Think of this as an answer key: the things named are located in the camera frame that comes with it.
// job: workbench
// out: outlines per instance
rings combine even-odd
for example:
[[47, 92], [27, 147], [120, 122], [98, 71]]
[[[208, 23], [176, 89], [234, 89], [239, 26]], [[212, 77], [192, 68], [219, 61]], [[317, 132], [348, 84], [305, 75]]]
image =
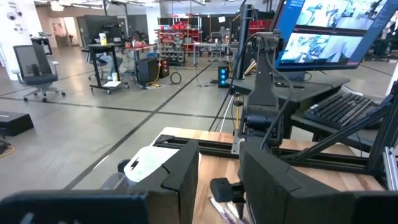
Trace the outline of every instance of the workbench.
[[[122, 44], [114, 44], [114, 43], [108, 43], [106, 45], [88, 44], [87, 47], [90, 49], [91, 60], [93, 61], [95, 78], [96, 78], [96, 82], [97, 82], [97, 85], [90, 85], [91, 90], [93, 90], [93, 88], [98, 88], [101, 90], [106, 90], [108, 92], [108, 94], [111, 94], [111, 90], [117, 88], [120, 85], [114, 86], [114, 87], [105, 87], [101, 84], [100, 73], [98, 72], [98, 65], [96, 63], [96, 61], [97, 61], [96, 54], [110, 53], [112, 55], [114, 71], [118, 74], [118, 80], [120, 80], [119, 67], [117, 66], [118, 61], [116, 60], [115, 48], [122, 47]], [[126, 88], [129, 88], [129, 85], [126, 82], [120, 82], [120, 84], [124, 84], [126, 86]]]
[[228, 43], [222, 44], [222, 43], [199, 43], [196, 42], [194, 44], [186, 44], [186, 45], [193, 45], [193, 67], [196, 66], [197, 64], [197, 56], [196, 56], [196, 47], [226, 47], [228, 48], [229, 45]]
[[[233, 135], [228, 133], [214, 133], [208, 131], [164, 128], [159, 134], [168, 134], [181, 138], [192, 138], [208, 141], [232, 143]], [[310, 147], [315, 142], [296, 141], [284, 139], [281, 147], [286, 149], [302, 150]], [[353, 156], [348, 146], [336, 144], [324, 151], [324, 153], [344, 154]], [[224, 224], [225, 222], [209, 201], [211, 196], [210, 181], [214, 178], [226, 177], [231, 183], [238, 182], [239, 161], [202, 155], [199, 165], [197, 197], [195, 211], [193, 213], [194, 224]], [[298, 171], [317, 179], [340, 191], [355, 190], [384, 190], [374, 177], [360, 174], [349, 174], [321, 169], [294, 167]]]
[[154, 49], [154, 52], [157, 48], [156, 44], [149, 44], [147, 46], [143, 46], [143, 47], [126, 47], [126, 51], [131, 53], [132, 56], [132, 67], [134, 68], [134, 72], [137, 71], [137, 61], [140, 59], [139, 58], [139, 52], [144, 52], [144, 50], [150, 50], [150, 49]]

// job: black box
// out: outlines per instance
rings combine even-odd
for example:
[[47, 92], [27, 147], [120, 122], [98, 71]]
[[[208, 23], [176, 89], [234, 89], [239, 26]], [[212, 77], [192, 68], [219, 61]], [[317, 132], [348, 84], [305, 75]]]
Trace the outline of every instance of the black box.
[[158, 66], [155, 57], [140, 59], [137, 61], [138, 83], [146, 85], [157, 78]]
[[29, 114], [0, 111], [0, 135], [16, 136], [33, 127]]
[[218, 88], [227, 88], [229, 84], [225, 81], [229, 78], [229, 66], [228, 64], [221, 64], [218, 66]]
[[170, 75], [169, 60], [167, 60], [167, 59], [162, 60], [162, 63], [160, 64], [159, 78], [164, 78], [169, 75]]

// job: black keyboard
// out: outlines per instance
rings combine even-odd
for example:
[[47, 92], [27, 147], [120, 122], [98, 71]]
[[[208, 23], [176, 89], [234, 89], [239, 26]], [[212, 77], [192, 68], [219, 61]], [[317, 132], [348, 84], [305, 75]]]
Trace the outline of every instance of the black keyboard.
[[304, 117], [341, 129], [358, 117], [372, 100], [352, 93], [336, 93], [304, 111]]

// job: black floor tape line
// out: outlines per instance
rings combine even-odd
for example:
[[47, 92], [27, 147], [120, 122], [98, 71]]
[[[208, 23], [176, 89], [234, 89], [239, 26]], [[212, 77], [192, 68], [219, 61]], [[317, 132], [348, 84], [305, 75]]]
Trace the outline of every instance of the black floor tape line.
[[[66, 79], [68, 79], [68, 78], [77, 77], [77, 76], [79, 76], [79, 75], [84, 75], [84, 74], [87, 74], [87, 73], [90, 73], [90, 72], [94, 72], [94, 70], [89, 71], [89, 72], [79, 73], [79, 74], [76, 74], [76, 75], [71, 75], [71, 76], [68, 76], [68, 77], [63, 77], [63, 78], [58, 79], [58, 81], [66, 80]], [[0, 96], [7, 96], [7, 95], [10, 95], [10, 94], [13, 94], [13, 93], [20, 92], [20, 91], [28, 90], [28, 89], [30, 89], [30, 88], [32, 88], [32, 87], [23, 88], [23, 89], [21, 89], [21, 90], [15, 90], [15, 91], [12, 91], [12, 92], [9, 92], [9, 93], [2, 94], [2, 95], [0, 95]]]
[[372, 68], [372, 67], [369, 67], [369, 66], [366, 66], [366, 65], [360, 65], [360, 66], [365, 67], [365, 68], [368, 68], [368, 69], [373, 70], [373, 71], [376, 71], [376, 72], [380, 72], [380, 73], [386, 74], [386, 75], [388, 75], [388, 76], [392, 76], [392, 74], [390, 74], [390, 73], [383, 72], [383, 71], [380, 71], [380, 70], [378, 70], [378, 69], [375, 69], [375, 68]]
[[[2, 100], [24, 101], [23, 99], [11, 98], [11, 97], [1, 97], [1, 96], [0, 96], [0, 99], [2, 99]], [[55, 102], [55, 101], [43, 102], [41, 100], [29, 100], [27, 103], [29, 103], [29, 102], [47, 103], [47, 104], [65, 105], [65, 106], [77, 106], [77, 107], [85, 107], [85, 108], [99, 108], [99, 109], [106, 109], [106, 110], [132, 111], [132, 112], [138, 112], [138, 113], [152, 113], [152, 112], [154, 112], [154, 111], [151, 111], [151, 110], [140, 110], [140, 109], [132, 109], [132, 108], [118, 108], [118, 107], [113, 107], [113, 106], [81, 105], [81, 104], [77, 104], [77, 103], [64, 103], [64, 102]], [[173, 115], [173, 116], [188, 116], [188, 117], [193, 117], [193, 118], [211, 118], [211, 119], [216, 118], [215, 116], [211, 116], [211, 115], [174, 113], [174, 112], [165, 112], [165, 111], [159, 111], [159, 112], [157, 112], [157, 114], [165, 114], [165, 115]]]
[[131, 137], [135, 132], [137, 132], [143, 125], [146, 124], [153, 116], [155, 116], [163, 107], [165, 107], [172, 99], [174, 99], [182, 90], [184, 90], [192, 81], [194, 81], [200, 74], [202, 74], [211, 64], [205, 67], [202, 71], [197, 73], [193, 78], [191, 78], [184, 86], [179, 88], [172, 96], [170, 96], [165, 102], [163, 102], [156, 110], [154, 110], [150, 115], [148, 115], [143, 121], [141, 121], [135, 128], [129, 131], [123, 138], [121, 138], [115, 145], [108, 149], [102, 156], [95, 160], [91, 165], [89, 165], [83, 172], [81, 172], [77, 177], [75, 177], [68, 185], [66, 185], [64, 190], [71, 190], [76, 187], [88, 174], [90, 174], [94, 168], [106, 157], [112, 154], [119, 146], [121, 146], [129, 137]]

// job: monitor screen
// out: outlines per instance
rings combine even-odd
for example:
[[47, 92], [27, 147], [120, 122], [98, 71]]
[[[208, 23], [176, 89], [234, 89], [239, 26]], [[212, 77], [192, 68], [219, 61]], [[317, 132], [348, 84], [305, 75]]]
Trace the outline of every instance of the monitor screen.
[[274, 28], [287, 45], [276, 68], [357, 68], [397, 6], [398, 0], [281, 0]]

